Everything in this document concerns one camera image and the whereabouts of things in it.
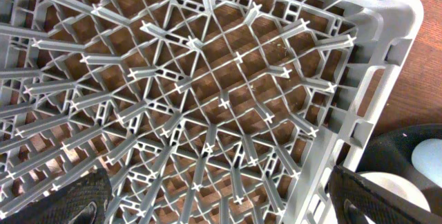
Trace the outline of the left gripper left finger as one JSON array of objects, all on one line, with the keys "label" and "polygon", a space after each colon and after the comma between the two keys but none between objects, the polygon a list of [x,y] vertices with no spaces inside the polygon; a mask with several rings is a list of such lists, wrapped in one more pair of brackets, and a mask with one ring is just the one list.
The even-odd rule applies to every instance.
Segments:
[{"label": "left gripper left finger", "polygon": [[104,223],[111,193],[107,171],[98,169],[1,222]]}]

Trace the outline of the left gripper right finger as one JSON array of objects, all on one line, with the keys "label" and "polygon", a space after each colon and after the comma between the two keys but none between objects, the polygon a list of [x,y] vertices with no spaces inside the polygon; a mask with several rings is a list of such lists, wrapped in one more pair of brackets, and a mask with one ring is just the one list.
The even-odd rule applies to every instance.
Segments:
[{"label": "left gripper right finger", "polygon": [[387,191],[368,179],[336,165],[328,190],[339,224],[440,223],[441,217]]}]

